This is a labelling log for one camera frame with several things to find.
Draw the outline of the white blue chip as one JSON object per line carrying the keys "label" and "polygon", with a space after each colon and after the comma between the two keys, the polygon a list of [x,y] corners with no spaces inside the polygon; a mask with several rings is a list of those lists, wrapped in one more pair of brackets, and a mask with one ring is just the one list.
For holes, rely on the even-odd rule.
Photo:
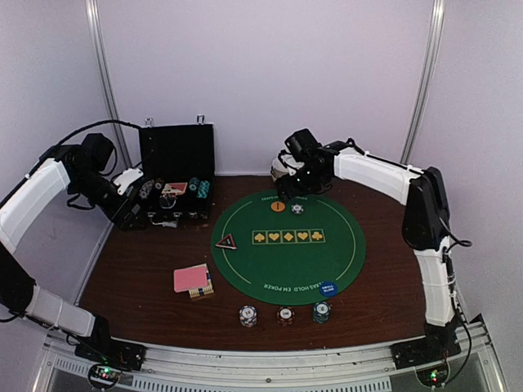
{"label": "white blue chip", "polygon": [[290,211],[294,215],[301,215],[304,212],[304,207],[302,204],[294,203],[290,206]]}

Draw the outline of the orange round button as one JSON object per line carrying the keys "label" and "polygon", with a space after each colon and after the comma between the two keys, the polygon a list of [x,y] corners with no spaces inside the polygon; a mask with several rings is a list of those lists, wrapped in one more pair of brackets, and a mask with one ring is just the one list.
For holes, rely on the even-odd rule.
{"label": "orange round button", "polygon": [[286,208],[285,204],[282,203],[282,202],[273,202],[271,205],[270,205],[270,209],[273,211],[273,212],[282,212],[284,211]]}

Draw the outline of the red black all-in triangle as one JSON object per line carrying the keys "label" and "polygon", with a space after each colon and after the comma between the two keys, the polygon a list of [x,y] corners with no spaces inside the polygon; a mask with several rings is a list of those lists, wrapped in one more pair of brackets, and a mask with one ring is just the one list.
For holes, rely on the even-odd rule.
{"label": "red black all-in triangle", "polygon": [[220,239],[216,244],[216,247],[228,250],[236,250],[237,246],[232,234],[227,234],[222,239]]}

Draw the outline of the blue small blind button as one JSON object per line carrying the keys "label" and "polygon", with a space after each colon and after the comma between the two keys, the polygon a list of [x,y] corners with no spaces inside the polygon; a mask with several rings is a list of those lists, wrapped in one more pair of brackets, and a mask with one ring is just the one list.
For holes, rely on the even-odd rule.
{"label": "blue small blind button", "polygon": [[337,284],[330,281],[325,281],[320,284],[320,294],[324,297],[333,297],[338,294]]}

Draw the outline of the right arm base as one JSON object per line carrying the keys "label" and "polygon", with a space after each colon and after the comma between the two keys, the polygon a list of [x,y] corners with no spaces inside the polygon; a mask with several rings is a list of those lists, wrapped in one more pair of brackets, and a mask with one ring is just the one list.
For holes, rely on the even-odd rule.
{"label": "right arm base", "polygon": [[395,343],[391,354],[396,369],[421,366],[427,363],[442,361],[462,352],[459,343],[450,342],[442,345],[427,337]]}

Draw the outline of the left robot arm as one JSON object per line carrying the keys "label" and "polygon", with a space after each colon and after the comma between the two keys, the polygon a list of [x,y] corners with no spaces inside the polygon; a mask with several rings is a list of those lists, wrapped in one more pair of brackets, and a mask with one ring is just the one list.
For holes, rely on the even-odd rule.
{"label": "left robot arm", "polygon": [[117,356],[108,321],[41,288],[14,254],[20,240],[47,205],[60,193],[87,199],[120,229],[138,226],[139,193],[144,173],[128,168],[113,180],[105,170],[114,145],[101,133],[89,134],[79,145],[51,147],[1,202],[1,303],[14,318],[27,317],[73,335],[101,363]]}

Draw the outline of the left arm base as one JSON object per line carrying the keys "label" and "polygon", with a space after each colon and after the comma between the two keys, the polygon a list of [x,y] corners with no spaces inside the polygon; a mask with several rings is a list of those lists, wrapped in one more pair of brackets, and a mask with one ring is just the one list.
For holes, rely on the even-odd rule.
{"label": "left arm base", "polygon": [[74,349],[74,354],[112,368],[139,372],[145,360],[146,348],[124,341],[111,341],[108,346],[95,344],[93,341],[80,341]]}

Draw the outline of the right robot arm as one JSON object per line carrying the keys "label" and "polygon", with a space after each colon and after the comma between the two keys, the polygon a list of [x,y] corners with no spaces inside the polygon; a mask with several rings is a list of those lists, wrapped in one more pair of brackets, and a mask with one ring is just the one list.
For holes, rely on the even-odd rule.
{"label": "right robot arm", "polygon": [[426,301],[425,337],[418,351],[438,359],[454,341],[454,267],[451,261],[449,204],[440,171],[392,163],[358,147],[352,139],[328,145],[287,140],[270,170],[280,198],[319,194],[332,179],[349,180],[404,206],[402,237],[413,250]]}

